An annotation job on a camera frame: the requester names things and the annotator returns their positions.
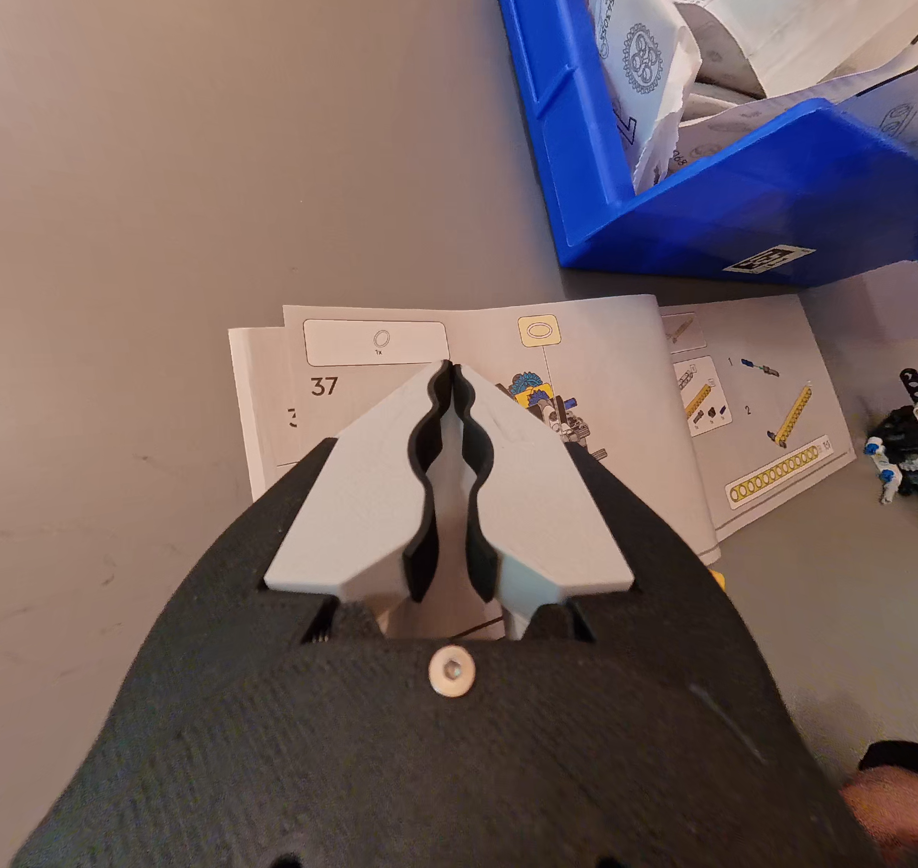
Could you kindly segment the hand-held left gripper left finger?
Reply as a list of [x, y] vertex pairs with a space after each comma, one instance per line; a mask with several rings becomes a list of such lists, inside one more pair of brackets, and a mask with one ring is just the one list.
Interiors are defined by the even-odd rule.
[[306, 456], [326, 452], [265, 573], [269, 589], [346, 603], [423, 600], [440, 548], [429, 470], [452, 389], [450, 361], [427, 365]]

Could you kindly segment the white printed paper bag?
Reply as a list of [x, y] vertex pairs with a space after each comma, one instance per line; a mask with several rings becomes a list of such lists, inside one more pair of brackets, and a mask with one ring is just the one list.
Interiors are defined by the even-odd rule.
[[824, 99], [867, 127], [917, 153], [917, 46], [909, 45], [886, 65], [836, 77], [794, 93], [748, 102], [684, 122], [669, 162], [674, 173], [717, 154], [794, 106]]
[[916, 0], [671, 0], [701, 54], [698, 80], [754, 99], [831, 77]]

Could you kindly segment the white paper bag gear print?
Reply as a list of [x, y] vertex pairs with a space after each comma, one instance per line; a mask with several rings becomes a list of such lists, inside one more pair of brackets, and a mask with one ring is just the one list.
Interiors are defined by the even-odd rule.
[[663, 180], [701, 66], [672, 0], [589, 0], [595, 42], [637, 195]]

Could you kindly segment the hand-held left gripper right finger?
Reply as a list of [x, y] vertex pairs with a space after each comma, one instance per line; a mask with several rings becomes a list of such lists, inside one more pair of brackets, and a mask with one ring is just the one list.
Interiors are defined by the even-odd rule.
[[465, 556], [470, 583], [519, 639], [536, 611], [626, 592], [634, 574], [568, 445], [467, 365], [453, 368], [462, 456], [475, 475]]

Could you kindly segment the black blue lego model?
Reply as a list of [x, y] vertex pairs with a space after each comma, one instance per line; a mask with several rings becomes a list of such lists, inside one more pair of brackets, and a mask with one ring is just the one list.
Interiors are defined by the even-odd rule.
[[864, 449], [881, 482], [882, 505], [890, 505], [900, 494], [917, 494], [917, 370], [902, 369], [900, 380], [910, 404], [894, 410], [874, 427]]

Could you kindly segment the blue plastic bin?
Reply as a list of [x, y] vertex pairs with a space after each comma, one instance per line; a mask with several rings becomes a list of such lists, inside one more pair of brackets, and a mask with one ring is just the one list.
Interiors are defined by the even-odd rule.
[[[558, 262], [613, 274], [814, 287], [917, 257], [917, 165], [805, 101], [637, 195], [585, 0], [499, 0]], [[808, 256], [723, 272], [786, 243]]]

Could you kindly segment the black white tag sticker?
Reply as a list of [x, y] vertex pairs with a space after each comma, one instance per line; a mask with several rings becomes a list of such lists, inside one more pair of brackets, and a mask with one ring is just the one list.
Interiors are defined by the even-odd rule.
[[780, 243], [768, 249], [750, 255], [732, 265], [726, 265], [722, 271], [731, 274], [758, 276], [793, 263], [804, 256], [815, 252], [814, 249], [792, 244]]

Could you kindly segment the lego instruction booklet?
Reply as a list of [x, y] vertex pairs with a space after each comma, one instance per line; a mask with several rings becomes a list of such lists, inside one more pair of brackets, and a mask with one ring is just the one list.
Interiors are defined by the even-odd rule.
[[229, 347], [259, 498], [422, 365], [469, 365], [665, 518], [701, 560], [855, 460], [795, 295], [684, 307], [651, 295], [516, 307], [286, 306]]

